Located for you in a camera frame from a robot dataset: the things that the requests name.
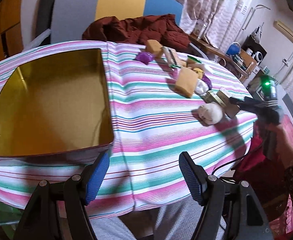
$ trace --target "pile of items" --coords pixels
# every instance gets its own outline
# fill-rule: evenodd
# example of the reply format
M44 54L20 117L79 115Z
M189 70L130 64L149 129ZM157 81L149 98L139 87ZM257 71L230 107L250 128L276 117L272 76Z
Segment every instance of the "pile of items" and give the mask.
M164 47L155 40L148 40L145 52L140 52L136 59L148 64L154 58L161 58L163 53L167 58L169 67L173 69L176 90L188 98L191 98L193 93L196 92L206 102L198 109L200 118L206 124L218 123L225 113L230 118L236 116L239 107L230 104L230 93L223 87L217 93L211 90L212 83L206 74L213 73L213 70L208 64L203 64L192 56L188 56L188 60L185 62L179 58L174 49Z

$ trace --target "hand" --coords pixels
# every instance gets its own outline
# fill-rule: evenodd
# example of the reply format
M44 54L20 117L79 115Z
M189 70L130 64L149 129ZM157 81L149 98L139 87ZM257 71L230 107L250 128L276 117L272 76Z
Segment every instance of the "hand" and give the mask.
M279 158L287 169L293 165L293 142L290 140L288 133L284 129L282 124L274 125L269 124L266 126L269 131L275 132L277 134L277 146L276 153L279 155Z

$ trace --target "striped tablecloth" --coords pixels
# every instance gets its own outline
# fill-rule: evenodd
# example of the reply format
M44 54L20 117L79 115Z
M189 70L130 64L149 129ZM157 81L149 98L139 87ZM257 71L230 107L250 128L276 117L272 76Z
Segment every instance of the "striped tablecloth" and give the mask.
M0 91L22 63L50 54L101 48L108 83L114 146L110 167L95 201L87 207L91 218L118 216L150 209L189 195L179 169L178 156L188 151L207 172L248 151L254 114L240 111L235 119L203 126L197 108L203 100L174 90L172 70L165 59L149 65L134 61L139 45L100 41L70 41L23 52L0 62ZM186 59L186 54L179 54ZM220 65L211 65L213 90L226 88L233 96L249 96L243 85ZM81 172L79 165L28 163L1 165L0 201L24 208L39 181L65 181ZM229 166L219 170L222 173ZM65 216L64 204L59 203Z

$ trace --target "purple plastic bag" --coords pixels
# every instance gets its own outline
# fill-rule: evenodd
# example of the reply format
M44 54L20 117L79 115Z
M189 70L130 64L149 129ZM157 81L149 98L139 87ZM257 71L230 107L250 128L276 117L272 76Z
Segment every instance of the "purple plastic bag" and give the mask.
M141 61L145 65L148 65L153 59L153 55L149 52L139 52L135 58L135 60Z
M212 89L212 82L205 74L203 74L202 81L208 85L209 90Z

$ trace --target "blue gripper pad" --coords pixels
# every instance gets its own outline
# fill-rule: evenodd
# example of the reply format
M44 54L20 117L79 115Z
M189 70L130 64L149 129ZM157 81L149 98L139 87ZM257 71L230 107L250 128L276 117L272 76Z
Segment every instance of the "blue gripper pad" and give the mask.
M202 167L196 165L187 152L182 152L180 154L179 167L193 200L201 205L203 202L202 193L207 189L205 177L203 176L204 174L200 169Z
M97 163L86 187L85 205L87 206L92 200L95 200L96 195L101 187L102 181L110 165L110 157L104 153L103 157Z

